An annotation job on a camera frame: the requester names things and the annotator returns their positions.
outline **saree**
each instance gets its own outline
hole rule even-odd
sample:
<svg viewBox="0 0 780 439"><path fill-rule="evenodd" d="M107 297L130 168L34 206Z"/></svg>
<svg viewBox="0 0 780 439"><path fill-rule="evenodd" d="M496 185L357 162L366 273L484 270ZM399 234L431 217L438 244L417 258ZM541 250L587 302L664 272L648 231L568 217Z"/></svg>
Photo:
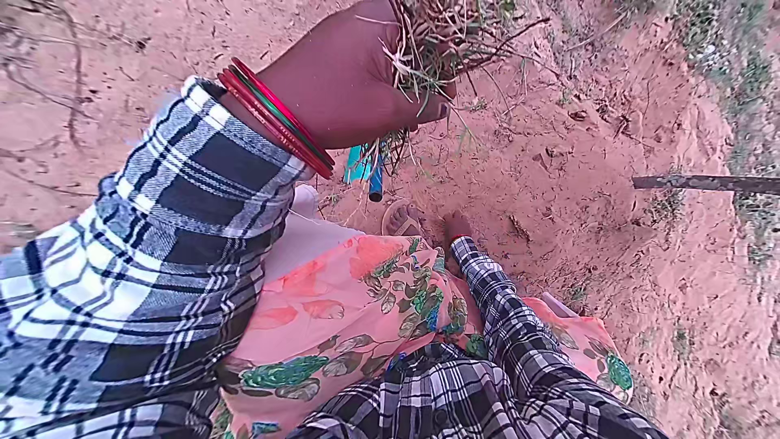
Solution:
<svg viewBox="0 0 780 439"><path fill-rule="evenodd" d="M284 437L344 387L426 344L456 344L464 355L487 358L479 309L445 268L443 249L419 236L366 235L312 219L311 196L308 187L296 189L257 307L218 367L222 401L212 437ZM628 369L620 369L625 363L600 320L561 317L540 299L523 300L578 369L628 401L630 386L612 372Z"/></svg>

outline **orange flower print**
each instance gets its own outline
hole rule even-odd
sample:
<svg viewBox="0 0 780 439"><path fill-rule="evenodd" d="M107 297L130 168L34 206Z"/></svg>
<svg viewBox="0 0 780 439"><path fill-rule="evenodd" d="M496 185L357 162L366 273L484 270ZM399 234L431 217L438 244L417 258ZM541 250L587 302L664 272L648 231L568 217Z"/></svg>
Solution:
<svg viewBox="0 0 780 439"><path fill-rule="evenodd" d="M314 300L304 302L303 310L308 312L313 319L343 319L344 305L336 300Z"/></svg>
<svg viewBox="0 0 780 439"><path fill-rule="evenodd" d="M303 264L290 274L282 277L282 289L285 294L317 297L323 295L325 289L317 289L317 275L325 268L325 262L315 259Z"/></svg>
<svg viewBox="0 0 780 439"><path fill-rule="evenodd" d="M349 275L361 279L403 250L403 243L387 237L366 235L357 238L357 256L349 259Z"/></svg>
<svg viewBox="0 0 780 439"><path fill-rule="evenodd" d="M298 312L292 306L262 309L252 315L247 330L268 330L283 327L292 322L297 315Z"/></svg>

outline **plaid fabric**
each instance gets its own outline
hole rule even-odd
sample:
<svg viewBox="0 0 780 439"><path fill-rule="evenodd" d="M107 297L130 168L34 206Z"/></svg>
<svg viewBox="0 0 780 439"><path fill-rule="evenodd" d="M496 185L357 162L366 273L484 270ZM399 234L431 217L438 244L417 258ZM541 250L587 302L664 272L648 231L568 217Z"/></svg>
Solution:
<svg viewBox="0 0 780 439"><path fill-rule="evenodd" d="M86 212L0 259L0 437L208 436L304 173L223 93L191 77Z"/></svg>
<svg viewBox="0 0 780 439"><path fill-rule="evenodd" d="M451 250L484 317L488 360L430 344L346 388L288 437L666 437L572 366L470 237Z"/></svg>

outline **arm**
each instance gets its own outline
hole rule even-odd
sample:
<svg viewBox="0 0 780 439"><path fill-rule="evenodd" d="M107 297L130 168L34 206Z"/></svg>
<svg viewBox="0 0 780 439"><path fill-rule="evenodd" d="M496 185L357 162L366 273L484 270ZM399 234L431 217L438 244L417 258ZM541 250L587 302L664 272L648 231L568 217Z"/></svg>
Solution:
<svg viewBox="0 0 780 439"><path fill-rule="evenodd" d="M519 403L533 406L520 410L528 423L544 431L555 419L574 436L666 437L572 365L501 266L471 237L455 239L451 251L484 319L488 358L504 370Z"/></svg>
<svg viewBox="0 0 780 439"><path fill-rule="evenodd" d="M91 208L2 259L4 427L207 433L305 174L222 94L190 78Z"/></svg>

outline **dry grass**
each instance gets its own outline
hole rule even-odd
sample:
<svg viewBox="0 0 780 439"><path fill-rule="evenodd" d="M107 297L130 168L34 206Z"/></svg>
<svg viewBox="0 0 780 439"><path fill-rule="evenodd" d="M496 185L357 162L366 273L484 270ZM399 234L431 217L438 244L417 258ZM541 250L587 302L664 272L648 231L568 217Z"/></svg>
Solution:
<svg viewBox="0 0 780 439"><path fill-rule="evenodd" d="M448 94L456 78L490 62L516 55L511 41L532 27L547 23L541 18L516 26L514 0L391 0L400 24L397 49L382 43L394 68L393 85L410 102L420 103L421 114L431 100ZM409 131L389 133L365 145L363 155L382 154L394 170L411 149Z"/></svg>

